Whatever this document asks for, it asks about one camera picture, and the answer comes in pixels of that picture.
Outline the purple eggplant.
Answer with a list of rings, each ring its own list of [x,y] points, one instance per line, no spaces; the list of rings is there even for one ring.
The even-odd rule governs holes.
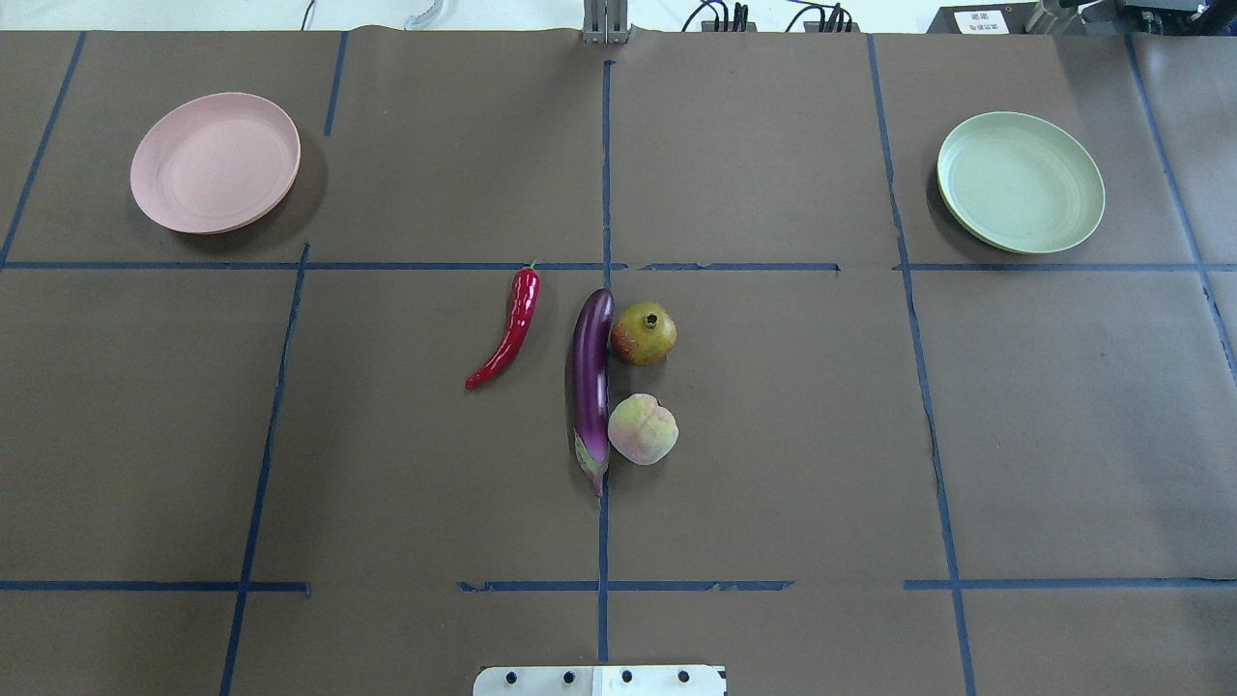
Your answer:
[[[593,291],[581,305],[571,335],[571,449],[575,461],[601,498],[610,441],[607,342],[614,323],[614,292]]]

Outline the red-green pomegranate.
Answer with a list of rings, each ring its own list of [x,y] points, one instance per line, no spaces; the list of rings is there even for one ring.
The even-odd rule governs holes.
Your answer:
[[[609,344],[610,351],[625,363],[658,363],[675,347],[675,320],[661,303],[635,303],[614,321]]]

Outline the pale pink peach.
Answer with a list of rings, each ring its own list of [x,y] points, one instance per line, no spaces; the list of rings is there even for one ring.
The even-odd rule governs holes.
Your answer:
[[[614,407],[609,417],[607,436],[632,464],[658,464],[675,448],[679,427],[675,415],[649,393],[632,393]]]

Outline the pink plate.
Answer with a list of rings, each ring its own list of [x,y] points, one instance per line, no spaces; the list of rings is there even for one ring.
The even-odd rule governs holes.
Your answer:
[[[242,91],[208,94],[146,132],[129,164],[129,193],[172,232],[233,232],[283,202],[301,159],[301,132],[283,108]]]

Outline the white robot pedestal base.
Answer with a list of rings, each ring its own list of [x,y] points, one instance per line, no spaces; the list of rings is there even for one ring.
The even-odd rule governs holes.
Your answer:
[[[495,666],[474,695],[726,695],[725,669],[703,664]]]

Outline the light green plate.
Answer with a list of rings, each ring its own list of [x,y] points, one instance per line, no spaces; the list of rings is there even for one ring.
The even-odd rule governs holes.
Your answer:
[[[1108,210],[1108,190],[1072,135],[1025,112],[981,112],[959,122],[935,159],[946,210],[972,237],[1012,253],[1077,247]]]

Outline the red chili pepper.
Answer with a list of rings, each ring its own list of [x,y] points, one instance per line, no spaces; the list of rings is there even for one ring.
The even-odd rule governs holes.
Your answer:
[[[537,313],[537,304],[542,292],[542,278],[537,268],[537,261],[522,266],[515,274],[511,287],[508,287],[508,310],[503,334],[499,344],[495,345],[489,359],[473,371],[465,380],[465,389],[473,391],[481,384],[491,382],[503,375],[503,371],[512,365],[523,347],[523,342],[529,334],[529,328]]]

